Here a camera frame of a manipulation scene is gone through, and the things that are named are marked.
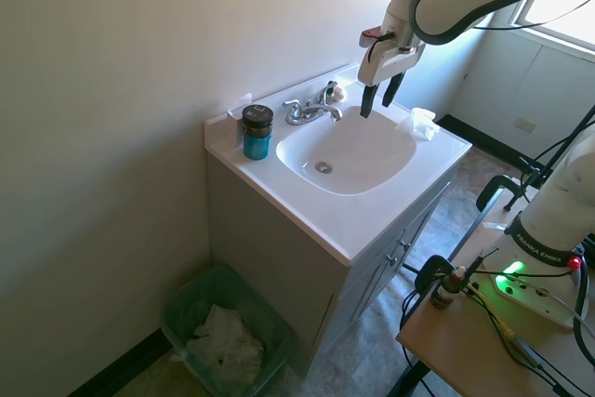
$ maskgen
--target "sink drain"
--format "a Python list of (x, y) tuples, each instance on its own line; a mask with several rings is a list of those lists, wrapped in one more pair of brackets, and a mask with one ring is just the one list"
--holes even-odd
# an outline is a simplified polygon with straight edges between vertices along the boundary
[(316, 162), (316, 165), (314, 165), (314, 167), (318, 172), (322, 174), (330, 174), (331, 172), (333, 172), (333, 166), (327, 162)]

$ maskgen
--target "wastebasket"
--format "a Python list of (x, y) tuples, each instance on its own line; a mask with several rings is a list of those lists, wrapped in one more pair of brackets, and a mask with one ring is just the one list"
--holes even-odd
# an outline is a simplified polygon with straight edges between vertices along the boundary
[[(231, 395), (209, 369), (186, 349), (194, 329), (206, 320), (211, 306), (240, 312), (245, 328), (260, 341), (263, 358), (254, 383), (242, 396)], [(215, 397), (254, 397), (267, 390), (267, 383), (284, 365), (293, 335), (286, 322), (235, 271), (215, 266), (185, 284), (167, 303), (161, 314), (161, 329), (188, 369)]]

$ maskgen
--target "table leg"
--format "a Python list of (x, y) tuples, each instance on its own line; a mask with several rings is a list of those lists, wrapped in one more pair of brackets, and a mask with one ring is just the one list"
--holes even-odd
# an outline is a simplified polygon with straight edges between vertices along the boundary
[(415, 362), (413, 367), (407, 366), (387, 397), (410, 397), (429, 371), (430, 369), (421, 362)]

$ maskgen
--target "wall outlet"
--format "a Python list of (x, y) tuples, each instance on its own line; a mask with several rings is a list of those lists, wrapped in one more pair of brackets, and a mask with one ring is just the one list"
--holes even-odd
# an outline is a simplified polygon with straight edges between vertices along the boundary
[(517, 119), (517, 121), (514, 122), (514, 126), (525, 131), (527, 134), (530, 134), (536, 128), (535, 123), (531, 123), (530, 121), (527, 121), (523, 118)]

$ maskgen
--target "cabinet door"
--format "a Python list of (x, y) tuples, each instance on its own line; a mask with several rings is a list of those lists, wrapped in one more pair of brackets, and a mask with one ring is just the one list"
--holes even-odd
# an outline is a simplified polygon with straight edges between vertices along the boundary
[(421, 214), (417, 216), (413, 222), (407, 225), (407, 228), (405, 228), (403, 237), (397, 244), (396, 250), (394, 252), (394, 262), (391, 267), (393, 273), (396, 273), (405, 263), (407, 256), (409, 256), (409, 253), (411, 253), (411, 248), (413, 248), (413, 246), (416, 244), (417, 239), (423, 232), (428, 220), (430, 220), (431, 214), (436, 209), (436, 206), (438, 205), (438, 202), (440, 202), (440, 199), (448, 188), (448, 185), (450, 185), (450, 183), (444, 186), (436, 198), (434, 198), (434, 200), (432, 200), (430, 204), (426, 206)]
[(403, 230), (401, 237), (395, 241), (394, 249), (392, 254), (387, 257), (388, 266), (384, 272), (380, 275), (380, 279), (376, 285), (376, 289), (372, 292), (371, 299), (376, 298), (384, 287), (386, 287), (390, 280), (394, 277), (397, 271), (403, 266), (405, 259), (411, 252), (411, 247), (415, 244), (417, 238), (423, 231), (424, 227), (430, 220), (431, 213), (434, 212), (438, 202), (443, 196), (444, 191), (448, 188), (448, 185), (438, 193), (436, 197), (426, 206), (421, 213)]
[(357, 308), (357, 311), (353, 315), (353, 319), (359, 318), (362, 313), (368, 308), (370, 303), (376, 299), (378, 294), (382, 291), (382, 289), (390, 282), (392, 276), (394, 276), (394, 271), (390, 267), (390, 259), (394, 257), (395, 251), (397, 249), (398, 242), (403, 238), (403, 235), (396, 238), (384, 251), (382, 257), (377, 261), (378, 267), (378, 274), (374, 278), (375, 280), (372, 281), (365, 294), (362, 296), (360, 301), (360, 305)]
[(324, 338), (324, 351), (329, 349), (365, 310), (378, 281), (383, 274), (386, 274), (389, 266), (387, 256), (394, 254), (396, 242), (387, 247), (382, 256), (377, 258), (349, 290), (338, 299), (331, 324)]

